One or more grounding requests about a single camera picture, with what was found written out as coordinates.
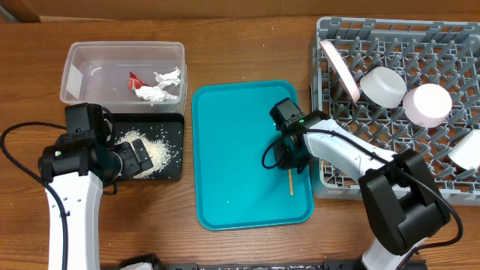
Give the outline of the white rice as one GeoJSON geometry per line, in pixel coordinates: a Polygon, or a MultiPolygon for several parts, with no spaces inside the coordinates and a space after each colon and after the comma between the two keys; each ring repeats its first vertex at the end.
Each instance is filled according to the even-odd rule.
{"type": "Polygon", "coordinates": [[[134,179],[173,180],[182,174],[182,147],[167,139],[165,130],[153,134],[142,132],[139,128],[124,129],[118,132],[117,143],[133,143],[141,140],[153,166],[135,175],[134,179]]]}

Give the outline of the white napkin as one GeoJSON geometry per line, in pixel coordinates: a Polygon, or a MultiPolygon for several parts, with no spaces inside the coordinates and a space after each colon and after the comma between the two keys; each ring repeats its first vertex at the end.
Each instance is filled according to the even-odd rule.
{"type": "Polygon", "coordinates": [[[154,72],[154,76],[157,85],[143,86],[136,91],[131,91],[134,92],[138,98],[142,98],[144,101],[175,101],[179,98],[178,94],[171,94],[166,90],[166,88],[170,86],[179,86],[181,82],[181,71],[178,67],[169,73],[154,72]]]}

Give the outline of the red snack wrapper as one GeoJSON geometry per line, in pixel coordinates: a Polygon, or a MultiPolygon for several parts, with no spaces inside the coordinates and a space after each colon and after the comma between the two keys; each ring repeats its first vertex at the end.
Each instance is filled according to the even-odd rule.
{"type": "Polygon", "coordinates": [[[130,72],[130,77],[128,80],[128,88],[132,91],[136,91],[143,86],[148,86],[145,82],[143,82],[135,73],[130,72]]]}

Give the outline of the large white plate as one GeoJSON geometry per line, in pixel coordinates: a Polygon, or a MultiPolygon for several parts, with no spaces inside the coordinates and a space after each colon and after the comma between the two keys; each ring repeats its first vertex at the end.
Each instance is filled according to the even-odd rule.
{"type": "Polygon", "coordinates": [[[321,46],[321,50],[327,58],[328,63],[338,74],[343,90],[347,93],[349,99],[355,104],[361,96],[360,91],[348,66],[342,59],[341,54],[328,40],[321,40],[319,45],[321,46]]]}

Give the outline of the grey bowl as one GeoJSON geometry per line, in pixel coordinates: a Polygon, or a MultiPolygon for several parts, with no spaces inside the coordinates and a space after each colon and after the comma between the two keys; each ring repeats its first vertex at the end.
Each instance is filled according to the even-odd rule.
{"type": "Polygon", "coordinates": [[[407,92],[403,78],[387,67],[375,67],[360,80],[363,93],[375,104],[396,108],[407,92]]]}

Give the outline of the medium white bowl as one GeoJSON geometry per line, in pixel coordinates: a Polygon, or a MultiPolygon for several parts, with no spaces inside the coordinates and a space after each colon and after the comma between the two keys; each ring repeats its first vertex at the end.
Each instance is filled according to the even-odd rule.
{"type": "Polygon", "coordinates": [[[452,109],[450,94],[440,85],[428,83],[406,93],[403,109],[415,125],[435,128],[441,125],[452,109]]]}

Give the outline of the small white cup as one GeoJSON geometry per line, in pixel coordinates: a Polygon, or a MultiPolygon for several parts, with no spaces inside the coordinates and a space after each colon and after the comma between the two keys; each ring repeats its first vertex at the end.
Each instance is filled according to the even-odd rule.
{"type": "Polygon", "coordinates": [[[464,170],[479,168],[479,130],[470,131],[448,154],[451,161],[464,170]]]}

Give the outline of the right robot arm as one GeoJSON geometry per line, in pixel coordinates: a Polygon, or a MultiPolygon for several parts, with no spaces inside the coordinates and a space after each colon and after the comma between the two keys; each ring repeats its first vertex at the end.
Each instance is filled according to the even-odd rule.
{"type": "Polygon", "coordinates": [[[274,167],[302,173],[312,159],[328,161],[356,181],[375,236],[358,269],[403,269],[452,216],[423,157],[378,148],[344,130],[325,113],[304,114],[290,99],[269,112],[281,135],[268,150],[274,167]]]}

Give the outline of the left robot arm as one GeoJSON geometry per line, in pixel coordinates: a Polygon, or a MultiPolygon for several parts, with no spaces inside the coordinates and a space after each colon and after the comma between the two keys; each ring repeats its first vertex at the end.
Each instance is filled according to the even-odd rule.
{"type": "Polygon", "coordinates": [[[104,188],[153,167],[141,139],[115,142],[111,112],[80,103],[64,110],[66,132],[39,159],[49,203],[49,269],[99,269],[104,188]]]}

